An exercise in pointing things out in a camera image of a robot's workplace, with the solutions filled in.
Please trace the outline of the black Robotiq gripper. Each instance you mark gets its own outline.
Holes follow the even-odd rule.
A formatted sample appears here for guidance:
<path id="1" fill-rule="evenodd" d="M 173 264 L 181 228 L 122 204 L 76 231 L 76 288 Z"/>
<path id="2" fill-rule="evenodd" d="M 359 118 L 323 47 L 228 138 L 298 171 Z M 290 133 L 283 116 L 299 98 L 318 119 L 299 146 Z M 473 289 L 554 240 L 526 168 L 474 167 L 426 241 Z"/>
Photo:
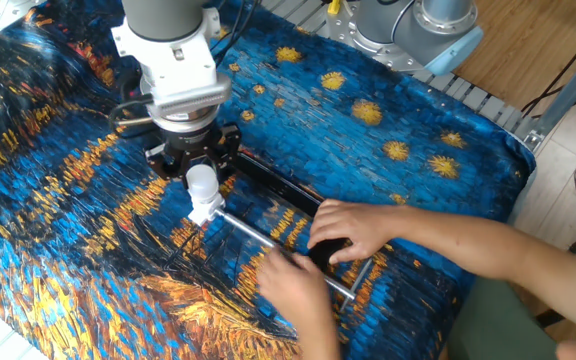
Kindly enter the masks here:
<path id="1" fill-rule="evenodd" d="M 166 131 L 166 144 L 145 151 L 149 167 L 161 178 L 183 177 L 188 169 L 188 159 L 204 155 L 207 149 L 217 148 L 217 170 L 224 172 L 233 166 L 238 157 L 241 130 L 235 123 L 227 123 L 220 130 L 210 125 L 189 133 Z"/>

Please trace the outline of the person's left hand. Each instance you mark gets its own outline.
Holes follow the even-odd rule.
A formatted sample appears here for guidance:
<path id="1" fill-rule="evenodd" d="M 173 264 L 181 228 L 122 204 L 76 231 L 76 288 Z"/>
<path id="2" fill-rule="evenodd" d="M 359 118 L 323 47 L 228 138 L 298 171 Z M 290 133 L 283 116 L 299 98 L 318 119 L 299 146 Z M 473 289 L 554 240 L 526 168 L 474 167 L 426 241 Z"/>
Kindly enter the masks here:
<path id="1" fill-rule="evenodd" d="M 273 249 L 257 282 L 260 294 L 297 330 L 335 324 L 324 276 L 307 257 Z"/>

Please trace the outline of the person's right hand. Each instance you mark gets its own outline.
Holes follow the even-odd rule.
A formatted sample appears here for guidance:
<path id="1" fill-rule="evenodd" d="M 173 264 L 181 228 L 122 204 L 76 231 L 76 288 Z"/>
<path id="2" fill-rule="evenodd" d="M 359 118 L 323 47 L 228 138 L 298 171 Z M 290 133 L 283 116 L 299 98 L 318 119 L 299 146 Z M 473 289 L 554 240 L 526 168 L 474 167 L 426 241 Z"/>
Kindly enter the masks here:
<path id="1" fill-rule="evenodd" d="M 326 241 L 349 240 L 336 250 L 330 264 L 366 259 L 401 235 L 402 216 L 408 206 L 371 205 L 325 200 L 310 227 L 309 250 Z"/>

